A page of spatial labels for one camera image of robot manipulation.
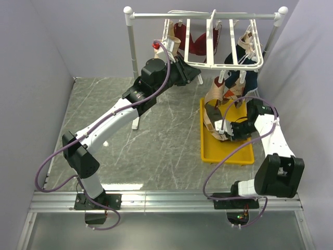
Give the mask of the white clip drying hanger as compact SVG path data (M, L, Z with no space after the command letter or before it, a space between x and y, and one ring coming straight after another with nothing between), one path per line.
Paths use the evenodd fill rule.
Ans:
M196 40L190 29L194 19L206 21L206 31ZM245 37L235 38L235 26L241 19L249 20L245 32L247 40ZM231 62L218 63L215 62L215 54L223 20L227 20L229 25ZM179 56L185 63L199 69L257 71L264 63L256 20L250 19L246 13L172 10L166 15L161 42L171 60L175 61Z

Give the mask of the brown beige underwear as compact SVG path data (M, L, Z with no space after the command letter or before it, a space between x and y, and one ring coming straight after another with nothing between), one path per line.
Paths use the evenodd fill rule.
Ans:
M210 134L219 141L230 141L228 134L219 134L215 130L214 122L225 119L222 117L222 113L218 108L210 105L209 103L204 105L203 109L203 123L206 129L210 132Z

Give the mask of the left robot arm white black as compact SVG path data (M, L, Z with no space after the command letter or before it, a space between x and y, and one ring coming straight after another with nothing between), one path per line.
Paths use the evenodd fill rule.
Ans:
M62 136L63 156L77 173L88 195L86 203L92 209L108 204L97 175L100 164L94 158L104 141L155 105L160 94L173 86L186 86L200 73L200 69L188 65L178 56L171 62L150 59L133 85L106 113L75 134L66 132Z

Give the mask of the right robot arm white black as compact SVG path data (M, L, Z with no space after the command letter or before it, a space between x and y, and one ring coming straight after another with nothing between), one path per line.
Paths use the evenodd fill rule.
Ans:
M230 123L231 141L242 141L257 132L261 137L265 159L255 177L248 181L236 181L231 187L229 202L241 208L248 196L276 196L293 198L297 192L305 163L289 148L279 124L276 109L262 100L252 99L246 104L247 118Z

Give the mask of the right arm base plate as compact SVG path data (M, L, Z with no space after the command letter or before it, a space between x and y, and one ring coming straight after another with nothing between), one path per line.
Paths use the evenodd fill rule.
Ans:
M231 193L213 193L210 195L214 203L215 210L230 210L230 209L257 209L259 202L252 199L226 199L232 197Z

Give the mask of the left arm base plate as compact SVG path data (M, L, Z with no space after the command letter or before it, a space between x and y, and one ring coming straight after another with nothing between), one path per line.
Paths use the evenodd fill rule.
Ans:
M99 204L102 204L103 206L119 210L121 207L121 198L122 198L121 194L103 194L95 198L94 201ZM74 210L102 210L102 209L103 209L102 207L92 203L83 193L79 193L76 195Z

